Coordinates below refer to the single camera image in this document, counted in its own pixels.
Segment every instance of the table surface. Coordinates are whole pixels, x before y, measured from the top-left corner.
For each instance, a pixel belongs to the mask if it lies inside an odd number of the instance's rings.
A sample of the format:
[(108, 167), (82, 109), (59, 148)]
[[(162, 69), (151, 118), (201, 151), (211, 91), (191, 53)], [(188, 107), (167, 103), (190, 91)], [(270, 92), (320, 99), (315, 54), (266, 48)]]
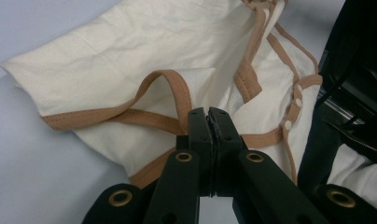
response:
[[(0, 62), (45, 44), (118, 0), (0, 0)], [(343, 0), (290, 0), (279, 22), (319, 61)], [(124, 168), (56, 132), (0, 68), (0, 223), (80, 223)], [(231, 198), (201, 198), (200, 223), (237, 223)]]

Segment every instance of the black machine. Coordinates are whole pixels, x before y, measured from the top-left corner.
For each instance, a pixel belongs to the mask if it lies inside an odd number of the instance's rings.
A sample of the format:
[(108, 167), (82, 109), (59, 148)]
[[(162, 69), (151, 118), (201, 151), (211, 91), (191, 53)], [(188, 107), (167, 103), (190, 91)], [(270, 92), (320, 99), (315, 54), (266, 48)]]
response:
[(260, 151), (248, 150), (228, 113), (211, 107), (188, 114), (188, 135), (176, 137), (176, 151), (161, 177), (144, 189), (118, 184), (105, 190), (83, 223), (194, 224), (199, 197), (233, 197), (245, 223), (377, 223), (377, 210), (351, 190), (334, 185), (302, 193)]

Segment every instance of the cream fabric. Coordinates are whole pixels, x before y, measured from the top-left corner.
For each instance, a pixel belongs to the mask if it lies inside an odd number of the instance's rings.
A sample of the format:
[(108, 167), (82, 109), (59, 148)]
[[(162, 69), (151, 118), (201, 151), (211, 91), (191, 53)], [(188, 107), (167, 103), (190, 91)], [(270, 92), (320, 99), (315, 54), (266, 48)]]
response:
[(350, 189), (377, 208), (377, 164), (347, 145), (338, 149), (328, 183)]
[[(226, 110), (241, 134), (279, 129), (283, 141), (257, 149), (271, 155), (294, 179), (321, 78), (309, 55), (273, 28), (284, 7), (283, 0), (126, 0), (2, 66), (31, 95), (42, 117), (122, 105), (135, 96), (147, 74), (174, 69), (188, 86), (192, 108)], [(250, 62), (261, 92), (244, 103), (233, 77), (243, 55), (252, 50), (248, 43), (261, 13), (264, 34)], [(269, 34), (282, 51), (275, 50)], [(157, 78), (132, 108), (178, 119), (164, 77)], [(135, 124), (106, 121), (74, 131), (93, 149), (124, 165), (129, 175), (175, 144), (173, 134)]]

